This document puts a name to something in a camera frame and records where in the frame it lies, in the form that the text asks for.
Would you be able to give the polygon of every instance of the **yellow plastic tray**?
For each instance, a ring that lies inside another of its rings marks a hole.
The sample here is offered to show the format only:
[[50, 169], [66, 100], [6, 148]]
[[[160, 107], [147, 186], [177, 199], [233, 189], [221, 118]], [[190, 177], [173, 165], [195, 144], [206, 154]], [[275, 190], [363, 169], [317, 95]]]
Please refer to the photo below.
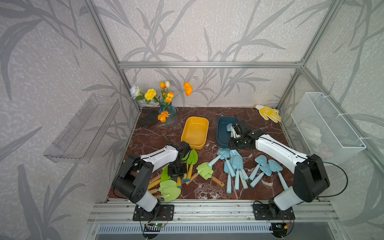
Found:
[[181, 141], [189, 143], [192, 149], [202, 149], [207, 139], [208, 126], [209, 121], [206, 118], [188, 118], [181, 135]]

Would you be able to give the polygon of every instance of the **yellow flower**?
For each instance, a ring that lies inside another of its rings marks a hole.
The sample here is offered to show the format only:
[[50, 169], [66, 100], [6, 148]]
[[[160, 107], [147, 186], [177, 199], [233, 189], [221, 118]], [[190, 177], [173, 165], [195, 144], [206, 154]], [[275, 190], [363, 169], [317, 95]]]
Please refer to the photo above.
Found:
[[193, 91], [193, 87], [191, 86], [191, 84], [189, 83], [184, 83], [184, 89], [185, 89], [185, 94], [187, 96], [190, 96], [192, 94], [192, 91]]
[[166, 88], [167, 86], [165, 85], [164, 82], [161, 82], [161, 83], [160, 83], [160, 87], [161, 87], [161, 89], [164, 89], [164, 88]]
[[144, 95], [145, 99], [148, 101], [152, 100], [156, 96], [155, 89], [149, 89], [147, 93]]
[[157, 116], [157, 119], [160, 120], [161, 122], [166, 122], [166, 118], [168, 118], [168, 112], [167, 111], [164, 111], [162, 112], [159, 116]]

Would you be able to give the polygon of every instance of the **white and yellow glove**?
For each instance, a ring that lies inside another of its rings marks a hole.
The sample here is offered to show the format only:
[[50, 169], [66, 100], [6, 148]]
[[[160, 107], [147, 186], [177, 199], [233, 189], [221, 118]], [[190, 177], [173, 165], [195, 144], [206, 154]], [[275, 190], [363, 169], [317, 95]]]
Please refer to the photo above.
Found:
[[279, 111], [276, 109], [272, 109], [270, 107], [266, 107], [263, 105], [256, 105], [255, 108], [259, 110], [260, 115], [265, 119], [271, 119], [274, 122], [281, 122], [281, 117], [279, 116]]

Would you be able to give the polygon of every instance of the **white rose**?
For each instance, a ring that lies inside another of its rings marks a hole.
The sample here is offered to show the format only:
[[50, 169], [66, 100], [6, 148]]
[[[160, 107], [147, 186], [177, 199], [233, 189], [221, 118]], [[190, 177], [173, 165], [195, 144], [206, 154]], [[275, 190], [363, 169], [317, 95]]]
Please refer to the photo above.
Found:
[[141, 92], [140, 92], [140, 88], [137, 87], [137, 86], [135, 86], [135, 85], [133, 85], [133, 86], [131, 87], [131, 89], [129, 90], [129, 92], [130, 92], [130, 94], [131, 94], [131, 96], [132, 96], [133, 99], [137, 98], [137, 97], [141, 94]]

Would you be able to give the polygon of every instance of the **glass vase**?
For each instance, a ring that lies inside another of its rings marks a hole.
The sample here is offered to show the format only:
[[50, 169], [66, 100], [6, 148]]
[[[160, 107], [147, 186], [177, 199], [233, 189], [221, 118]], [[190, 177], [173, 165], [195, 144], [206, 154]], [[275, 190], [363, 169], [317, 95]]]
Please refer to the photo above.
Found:
[[167, 111], [168, 116], [166, 122], [163, 122], [163, 125], [166, 127], [174, 126], [177, 123], [177, 109], [170, 103], [168, 106], [160, 106], [159, 114]]

